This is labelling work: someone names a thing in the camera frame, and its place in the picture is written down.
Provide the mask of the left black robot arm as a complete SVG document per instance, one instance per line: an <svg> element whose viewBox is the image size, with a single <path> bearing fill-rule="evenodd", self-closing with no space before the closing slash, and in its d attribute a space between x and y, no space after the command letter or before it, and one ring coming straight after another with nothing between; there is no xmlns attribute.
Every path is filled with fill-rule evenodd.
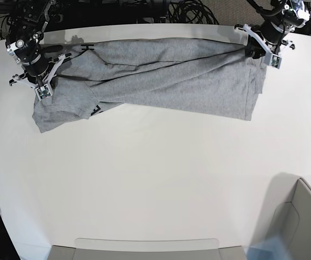
<svg viewBox="0 0 311 260"><path fill-rule="evenodd" d="M262 16L261 25L249 27L245 56L253 59L264 57L267 50L278 55L281 45L286 45L284 37L297 28L302 28L310 20L310 13L304 1L271 1L271 10L255 1L248 2Z"/></svg>

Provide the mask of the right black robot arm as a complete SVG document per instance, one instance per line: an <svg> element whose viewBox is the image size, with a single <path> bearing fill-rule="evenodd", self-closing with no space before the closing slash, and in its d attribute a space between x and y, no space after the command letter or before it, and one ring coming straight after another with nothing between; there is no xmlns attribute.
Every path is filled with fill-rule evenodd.
<svg viewBox="0 0 311 260"><path fill-rule="evenodd" d="M69 57L62 54L62 45L42 47L40 42L50 20L61 22L62 1L19 1L10 15L10 28L6 36L8 54L24 73L15 75L9 84L27 84L40 97L51 95L50 82L62 62Z"/></svg>

